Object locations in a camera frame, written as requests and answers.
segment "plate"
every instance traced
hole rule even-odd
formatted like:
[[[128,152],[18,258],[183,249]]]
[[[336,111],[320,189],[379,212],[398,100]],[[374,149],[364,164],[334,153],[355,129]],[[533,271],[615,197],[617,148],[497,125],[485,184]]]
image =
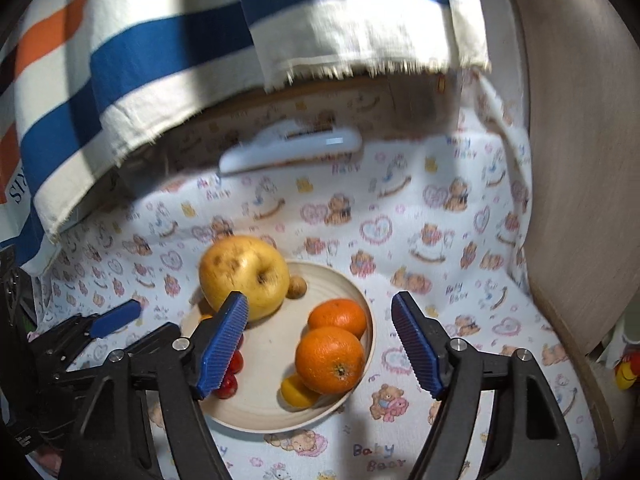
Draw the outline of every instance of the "plate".
[[[318,264],[288,260],[291,275],[306,280],[306,294],[299,300],[285,300],[275,314],[244,331],[244,369],[236,375],[238,392],[230,399],[210,396],[200,403],[202,411],[215,421],[246,433],[281,433],[307,426],[334,412],[353,390],[340,396],[322,396],[311,408],[294,411],[279,394],[280,383],[294,371],[293,359],[309,313],[319,303],[333,298],[356,301],[367,316],[364,347],[365,375],[373,357],[376,329],[369,303],[358,287],[340,272]],[[190,336],[209,306],[201,301],[182,322],[182,333]]]

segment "striped towel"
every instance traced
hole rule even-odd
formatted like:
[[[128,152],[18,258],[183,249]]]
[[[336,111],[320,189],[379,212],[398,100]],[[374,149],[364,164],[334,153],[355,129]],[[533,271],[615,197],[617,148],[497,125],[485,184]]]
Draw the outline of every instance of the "striped towel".
[[[238,92],[488,63],[479,0],[34,0],[0,50],[0,246],[40,275],[101,176]]]

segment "cherry tomato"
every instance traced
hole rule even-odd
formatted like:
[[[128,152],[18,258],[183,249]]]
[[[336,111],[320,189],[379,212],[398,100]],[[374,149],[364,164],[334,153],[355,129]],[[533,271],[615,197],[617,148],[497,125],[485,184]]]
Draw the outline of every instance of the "cherry tomato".
[[[222,384],[217,390],[213,390],[213,394],[219,399],[230,399],[238,391],[238,380],[236,376],[227,371]]]
[[[229,366],[227,367],[226,372],[235,375],[240,373],[240,370],[242,370],[243,367],[244,359],[242,358],[242,354],[239,350],[236,350],[231,356],[231,361],[229,361]]]

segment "teddy bear print tablecloth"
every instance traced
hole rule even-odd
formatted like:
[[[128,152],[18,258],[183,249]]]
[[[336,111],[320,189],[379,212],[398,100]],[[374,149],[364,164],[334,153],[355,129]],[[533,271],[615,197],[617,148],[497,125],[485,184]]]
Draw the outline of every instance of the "teddy bear print tablecloth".
[[[359,155],[220,178],[193,168],[266,124],[302,118],[352,124]],[[438,403],[412,374],[390,318],[408,290],[451,336],[511,354],[529,348],[556,393],[585,478],[599,454],[584,394],[564,349],[528,295],[522,244],[530,218],[526,131],[489,83],[465,74],[458,129],[424,137],[394,128],[385,84],[315,94],[189,124],[168,135],[185,168],[161,189],[105,206],[63,234],[63,251],[36,280],[38,332],[71,314],[104,312],[129,298],[139,320],[94,342],[74,364],[100,364],[166,321],[180,323],[206,247],[231,234],[268,241],[288,258],[333,267],[368,297],[378,329],[373,363],[340,410],[284,434],[247,435],[209,421],[233,478],[402,480],[431,429]],[[481,397],[462,478],[479,469],[492,409]],[[165,478],[177,478],[164,431],[153,425]]]

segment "wooden edge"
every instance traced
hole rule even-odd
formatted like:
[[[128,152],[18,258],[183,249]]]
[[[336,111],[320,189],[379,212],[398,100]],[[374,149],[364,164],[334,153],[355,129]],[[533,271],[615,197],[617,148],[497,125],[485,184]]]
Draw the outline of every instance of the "wooden edge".
[[[267,93],[261,88],[242,92],[241,94],[225,99],[217,105],[206,108],[201,114],[192,119],[206,120],[222,117],[247,108],[271,105],[280,101],[295,97],[302,97],[322,92],[341,92],[353,88],[363,88],[386,84],[386,76],[354,76],[345,79],[322,79],[304,82],[295,82],[292,86],[276,92]]]
[[[593,371],[589,366],[586,357],[580,351],[580,346],[571,335],[570,330],[558,314],[558,310],[548,301],[540,288],[534,282],[530,282],[530,290],[533,301],[540,314],[546,317],[554,331],[558,335],[566,354],[571,359],[578,380],[584,391],[587,400],[593,425],[598,439],[598,450],[600,451],[600,467],[602,468],[620,452],[616,430],[613,426],[611,412],[607,406],[607,401],[598,386]]]

